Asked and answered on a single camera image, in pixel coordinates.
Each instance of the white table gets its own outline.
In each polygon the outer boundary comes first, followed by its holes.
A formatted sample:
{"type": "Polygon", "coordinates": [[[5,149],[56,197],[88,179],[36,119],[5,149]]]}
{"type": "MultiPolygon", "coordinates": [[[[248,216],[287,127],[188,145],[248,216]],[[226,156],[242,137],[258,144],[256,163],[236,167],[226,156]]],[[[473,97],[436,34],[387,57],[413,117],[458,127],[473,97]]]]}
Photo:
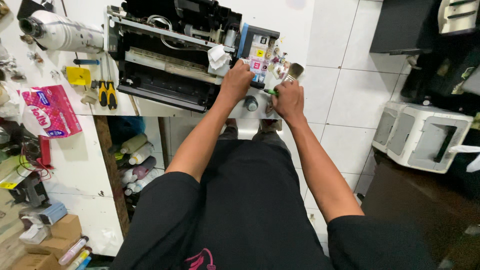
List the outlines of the white table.
{"type": "MultiPolygon", "coordinates": [[[[27,82],[23,87],[63,85],[74,112],[83,129],[65,139],[51,140],[52,165],[56,167],[52,179],[45,181],[50,198],[63,202],[70,213],[79,215],[83,232],[90,237],[89,245],[97,254],[115,256],[123,237],[117,218],[113,195],[108,181],[98,137],[92,115],[135,115],[128,95],[117,91],[118,109],[108,110],[95,105],[80,102],[83,86],[72,86],[62,76],[53,79],[50,71],[60,72],[62,66],[74,66],[74,52],[41,51],[36,44],[27,45],[19,36],[23,33],[18,26],[16,14],[19,0],[5,0],[12,10],[0,21],[2,45],[15,56],[17,63],[25,70],[27,82]],[[28,51],[38,52],[44,59],[43,64],[32,64],[27,58],[28,51]]],[[[105,20],[106,6],[120,6],[121,0],[65,0],[65,10],[72,20],[87,24],[101,25],[105,20]]],[[[288,61],[306,65],[314,0],[221,0],[220,4],[243,14],[243,22],[253,26],[279,31],[281,49],[288,53],[288,61]]],[[[55,0],[55,12],[64,15],[60,0],[55,0]]],[[[80,59],[99,59],[105,55],[87,55],[78,53],[80,59]]],[[[91,70],[92,78],[99,79],[99,66],[85,66],[91,70]]],[[[118,69],[110,58],[115,87],[118,83],[118,69]]],[[[270,74],[266,87],[273,88],[278,81],[270,74]]],[[[250,89],[248,95],[255,96],[259,108],[249,112],[243,107],[243,101],[233,110],[232,118],[278,118],[271,113],[265,115],[268,95],[257,89],[250,89]]],[[[158,102],[134,97],[141,116],[202,117],[203,114],[178,109],[158,102]]]]}

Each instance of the foot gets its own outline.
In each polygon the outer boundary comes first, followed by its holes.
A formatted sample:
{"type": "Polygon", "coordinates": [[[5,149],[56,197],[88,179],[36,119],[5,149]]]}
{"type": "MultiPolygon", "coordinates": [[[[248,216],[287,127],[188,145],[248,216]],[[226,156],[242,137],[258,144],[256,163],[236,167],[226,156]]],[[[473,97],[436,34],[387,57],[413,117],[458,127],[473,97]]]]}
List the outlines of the foot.
{"type": "Polygon", "coordinates": [[[225,124],[227,126],[237,126],[237,120],[235,120],[235,118],[228,118],[226,121],[225,121],[225,124]]]}
{"type": "Polygon", "coordinates": [[[260,130],[264,133],[282,131],[282,120],[262,119],[260,121],[260,130]]]}

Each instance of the yellow screwdriver handle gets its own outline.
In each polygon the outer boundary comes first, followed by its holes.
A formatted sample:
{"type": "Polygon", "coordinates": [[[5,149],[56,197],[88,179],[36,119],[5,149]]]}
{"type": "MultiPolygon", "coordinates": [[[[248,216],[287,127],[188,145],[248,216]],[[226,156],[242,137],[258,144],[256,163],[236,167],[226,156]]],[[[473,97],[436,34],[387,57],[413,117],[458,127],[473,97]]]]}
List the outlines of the yellow screwdriver handle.
{"type": "Polygon", "coordinates": [[[98,88],[98,101],[100,101],[102,107],[105,107],[107,105],[107,87],[105,86],[104,80],[100,80],[98,83],[100,84],[98,88]]]}
{"type": "Polygon", "coordinates": [[[117,94],[115,93],[115,87],[112,81],[107,81],[107,103],[110,110],[117,108],[117,94]]]}

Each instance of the printer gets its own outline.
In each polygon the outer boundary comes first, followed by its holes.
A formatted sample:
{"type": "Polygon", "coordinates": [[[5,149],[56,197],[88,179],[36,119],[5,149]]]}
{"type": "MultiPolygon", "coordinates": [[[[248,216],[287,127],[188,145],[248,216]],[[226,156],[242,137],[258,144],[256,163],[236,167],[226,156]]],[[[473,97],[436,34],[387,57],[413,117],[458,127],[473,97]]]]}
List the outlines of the printer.
{"type": "Polygon", "coordinates": [[[396,163],[418,170],[446,173],[473,117],[432,106],[387,102],[372,145],[396,163]]]}
{"type": "Polygon", "coordinates": [[[216,0],[126,0],[121,7],[108,6],[107,50],[119,62],[117,90],[204,113],[240,58],[258,69],[251,86],[263,89],[280,33],[242,27],[241,20],[216,0]],[[219,45],[228,57],[214,68],[207,52],[219,45]]]}

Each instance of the man's right hand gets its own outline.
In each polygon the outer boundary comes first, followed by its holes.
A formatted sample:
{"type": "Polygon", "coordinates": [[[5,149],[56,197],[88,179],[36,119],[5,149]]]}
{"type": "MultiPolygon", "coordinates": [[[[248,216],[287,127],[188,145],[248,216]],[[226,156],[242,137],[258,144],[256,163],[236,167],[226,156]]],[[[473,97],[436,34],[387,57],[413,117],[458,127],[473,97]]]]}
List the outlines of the man's right hand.
{"type": "Polygon", "coordinates": [[[278,97],[272,95],[273,108],[287,124],[304,121],[303,87],[299,86],[299,82],[282,82],[275,86],[275,90],[278,97]]]}

